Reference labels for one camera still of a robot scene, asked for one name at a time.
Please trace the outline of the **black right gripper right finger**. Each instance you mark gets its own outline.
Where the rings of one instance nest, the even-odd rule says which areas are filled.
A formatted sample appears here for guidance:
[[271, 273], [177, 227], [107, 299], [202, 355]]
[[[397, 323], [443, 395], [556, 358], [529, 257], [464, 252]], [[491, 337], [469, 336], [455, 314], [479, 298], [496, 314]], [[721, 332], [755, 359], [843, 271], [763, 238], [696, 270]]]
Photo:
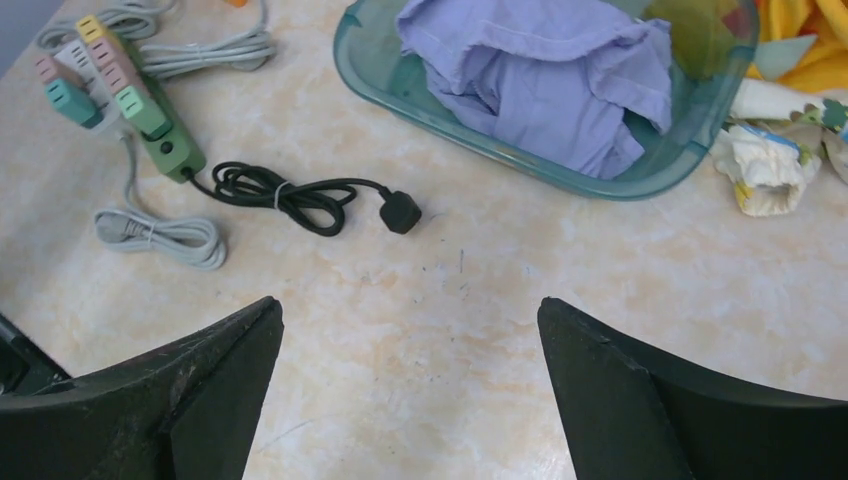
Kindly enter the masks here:
[[847, 404], [741, 380], [556, 298], [541, 344], [580, 479], [843, 479]]

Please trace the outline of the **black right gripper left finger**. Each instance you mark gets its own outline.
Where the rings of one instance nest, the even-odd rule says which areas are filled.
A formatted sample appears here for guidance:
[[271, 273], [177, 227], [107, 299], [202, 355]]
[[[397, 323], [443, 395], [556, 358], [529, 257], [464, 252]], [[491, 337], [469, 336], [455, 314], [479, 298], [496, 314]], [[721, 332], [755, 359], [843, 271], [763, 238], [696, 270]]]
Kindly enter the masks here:
[[262, 298], [191, 335], [74, 377], [1, 323], [5, 479], [239, 479], [284, 332]]

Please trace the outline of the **teal usb charger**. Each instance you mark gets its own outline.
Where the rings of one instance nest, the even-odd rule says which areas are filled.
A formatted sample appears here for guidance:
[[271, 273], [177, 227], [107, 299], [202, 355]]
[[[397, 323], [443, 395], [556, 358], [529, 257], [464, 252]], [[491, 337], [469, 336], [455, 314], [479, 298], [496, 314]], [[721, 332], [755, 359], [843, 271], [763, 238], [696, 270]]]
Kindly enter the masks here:
[[53, 109], [75, 124], [92, 129], [102, 122], [103, 115], [93, 99], [68, 80], [57, 78], [44, 90]]

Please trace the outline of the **white power strip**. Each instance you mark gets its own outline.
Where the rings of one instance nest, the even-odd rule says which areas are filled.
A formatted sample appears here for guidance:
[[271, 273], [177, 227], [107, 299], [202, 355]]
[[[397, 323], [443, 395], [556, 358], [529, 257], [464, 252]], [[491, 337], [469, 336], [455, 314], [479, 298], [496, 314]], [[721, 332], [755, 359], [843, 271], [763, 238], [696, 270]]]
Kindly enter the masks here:
[[69, 68], [82, 79], [82, 87], [79, 87], [79, 90], [84, 91], [89, 96], [98, 110], [99, 116], [95, 116], [95, 119], [99, 119], [98, 123], [94, 123], [93, 120], [84, 123], [75, 121], [75, 123], [92, 135], [122, 137], [132, 133], [132, 127], [124, 118], [104, 76], [94, 65], [86, 44], [82, 40], [68, 42], [58, 53], [53, 55], [53, 58], [57, 63]]

